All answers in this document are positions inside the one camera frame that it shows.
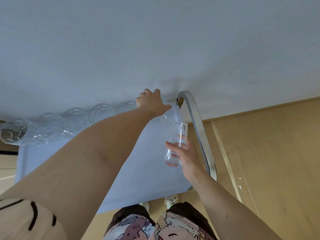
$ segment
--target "sneaker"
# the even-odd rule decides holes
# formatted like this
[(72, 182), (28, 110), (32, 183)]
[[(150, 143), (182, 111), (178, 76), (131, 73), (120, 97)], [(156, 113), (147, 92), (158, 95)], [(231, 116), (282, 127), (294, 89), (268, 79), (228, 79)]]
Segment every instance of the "sneaker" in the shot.
[(146, 208), (148, 214), (150, 214), (150, 212), (149, 212), (149, 202), (139, 203), (139, 205), (142, 205), (144, 208)]
[(174, 194), (172, 196), (165, 197), (164, 203), (167, 205), (167, 210), (169, 210), (171, 206), (173, 206), (176, 203), (179, 203), (178, 195)]

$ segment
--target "hand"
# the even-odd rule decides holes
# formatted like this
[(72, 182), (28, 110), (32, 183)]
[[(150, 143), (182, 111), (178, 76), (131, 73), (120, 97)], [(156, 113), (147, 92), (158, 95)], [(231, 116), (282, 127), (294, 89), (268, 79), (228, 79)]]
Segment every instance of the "hand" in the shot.
[[(182, 171), (187, 180), (192, 183), (194, 176), (197, 173), (207, 173), (204, 167), (200, 164), (198, 160), (198, 154), (195, 146), (188, 139), (186, 142), (186, 149), (179, 147), (177, 144), (165, 142), (168, 149), (179, 155)], [(177, 167), (176, 164), (168, 164), (171, 167)]]
[(136, 103), (138, 108), (142, 107), (148, 110), (152, 117), (161, 116), (172, 108), (171, 105), (164, 105), (162, 103), (159, 89), (156, 89), (154, 92), (151, 92), (147, 88), (144, 89), (143, 92), (139, 94), (139, 97), (136, 98)]

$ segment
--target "shoe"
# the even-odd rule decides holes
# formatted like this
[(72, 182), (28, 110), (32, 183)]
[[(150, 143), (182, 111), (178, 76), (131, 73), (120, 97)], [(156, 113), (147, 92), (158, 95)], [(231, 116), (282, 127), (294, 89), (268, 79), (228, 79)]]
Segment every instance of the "shoe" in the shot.
[(149, 212), (149, 202), (139, 203), (139, 205), (142, 205), (144, 208), (146, 208), (148, 214), (150, 214), (150, 212)]
[(171, 206), (173, 206), (176, 203), (179, 203), (178, 195), (174, 194), (172, 196), (165, 197), (164, 203), (167, 205), (167, 210), (169, 210)]

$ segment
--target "metal handrail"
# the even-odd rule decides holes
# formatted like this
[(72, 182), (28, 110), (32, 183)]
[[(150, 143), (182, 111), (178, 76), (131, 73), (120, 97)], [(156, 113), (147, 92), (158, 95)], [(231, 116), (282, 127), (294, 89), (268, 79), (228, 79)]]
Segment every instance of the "metal handrail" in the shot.
[(196, 101), (191, 92), (189, 92), (188, 90), (179, 92), (177, 98), (179, 108), (181, 108), (183, 101), (186, 101), (186, 104), (188, 106), (195, 133), (200, 144), (206, 170), (210, 174), (210, 176), (214, 178), (215, 181), (217, 181), (216, 165), (214, 163), (214, 157), (212, 156), (205, 128), (203, 127), (202, 119), (200, 117)]

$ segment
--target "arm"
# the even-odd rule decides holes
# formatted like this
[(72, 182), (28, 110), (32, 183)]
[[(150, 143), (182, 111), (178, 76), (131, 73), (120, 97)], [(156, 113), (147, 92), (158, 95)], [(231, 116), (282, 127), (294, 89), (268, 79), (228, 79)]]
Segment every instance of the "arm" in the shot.
[(87, 128), (0, 198), (43, 205), (57, 216), (68, 239), (81, 239), (143, 128), (171, 108), (158, 89), (145, 89), (136, 101), (137, 109)]
[(169, 142), (166, 146), (180, 156), (183, 173), (199, 194), (221, 240), (281, 240), (260, 218), (207, 174), (189, 140), (187, 149)]

